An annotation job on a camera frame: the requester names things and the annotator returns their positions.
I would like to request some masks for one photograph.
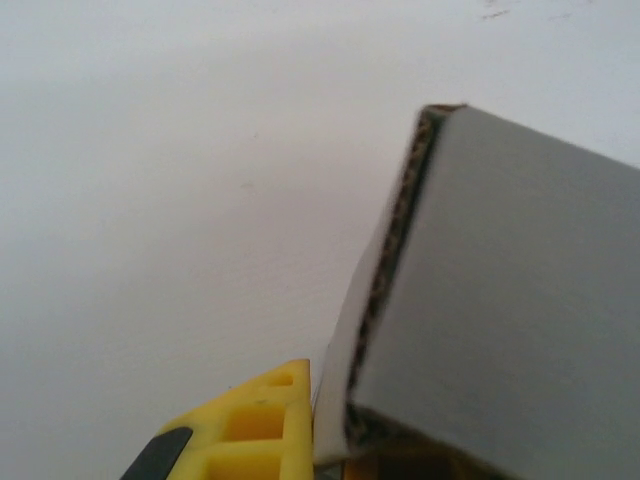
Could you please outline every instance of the white background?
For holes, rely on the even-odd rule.
[[[4,0],[0,478],[113,479],[321,366],[414,114],[640,165],[635,0]]]

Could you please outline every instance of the gray cardboard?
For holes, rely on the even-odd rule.
[[[517,477],[640,478],[640,171],[473,108],[431,162],[349,400]]]

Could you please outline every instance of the cardboard box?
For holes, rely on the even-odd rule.
[[[520,478],[640,478],[639,366],[640,171],[427,107],[329,347],[316,463],[414,432]]]

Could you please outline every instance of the corrugated cardboard edge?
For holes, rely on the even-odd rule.
[[[434,139],[434,119],[460,107],[433,105],[420,112],[403,168],[353,275],[327,351],[314,405],[316,464],[332,463],[366,451],[398,433],[387,422],[354,409],[349,395],[391,287],[393,266],[402,249],[402,232],[410,223],[411,207],[423,180],[422,167]]]

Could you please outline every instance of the black rubber grip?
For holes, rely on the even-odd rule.
[[[120,480],[167,480],[192,434],[178,427],[152,438]]]

